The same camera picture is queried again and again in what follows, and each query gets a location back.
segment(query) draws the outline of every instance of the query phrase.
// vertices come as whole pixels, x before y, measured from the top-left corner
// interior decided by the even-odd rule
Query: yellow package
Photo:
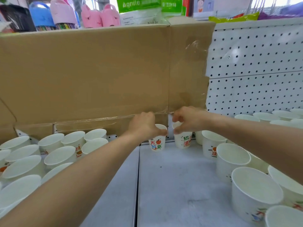
[[[209,17],[210,21],[215,23],[226,23],[226,22],[239,22],[239,21],[247,21],[247,20],[258,20],[260,12],[256,12],[254,14],[248,14],[238,18],[217,18],[217,17]]]

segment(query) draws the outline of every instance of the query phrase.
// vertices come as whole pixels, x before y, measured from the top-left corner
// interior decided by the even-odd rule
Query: forearm
[[[303,184],[303,130],[214,116],[209,128]]]
[[[38,188],[3,217],[0,226],[79,226],[140,143],[126,133],[93,151]]]

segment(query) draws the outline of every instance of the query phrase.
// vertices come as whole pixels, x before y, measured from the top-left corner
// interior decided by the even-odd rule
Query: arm
[[[226,137],[303,184],[303,129],[234,119],[194,107],[182,107],[174,133],[210,130]]]
[[[0,226],[79,226],[134,148],[166,134],[152,112],[135,115],[127,132],[51,178],[0,219]]]

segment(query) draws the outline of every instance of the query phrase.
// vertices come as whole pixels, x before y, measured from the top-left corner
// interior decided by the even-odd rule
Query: left hand
[[[128,126],[128,133],[135,134],[140,142],[153,139],[157,136],[166,136],[166,129],[159,129],[155,126],[153,112],[142,112],[135,115]]]

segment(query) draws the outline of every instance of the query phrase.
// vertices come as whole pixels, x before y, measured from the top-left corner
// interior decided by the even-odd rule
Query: purple package
[[[258,20],[293,18],[293,17],[303,17],[303,15],[268,15],[264,12],[261,12],[259,14]]]
[[[303,1],[298,4],[290,5],[288,7],[281,9],[280,14],[303,16]]]

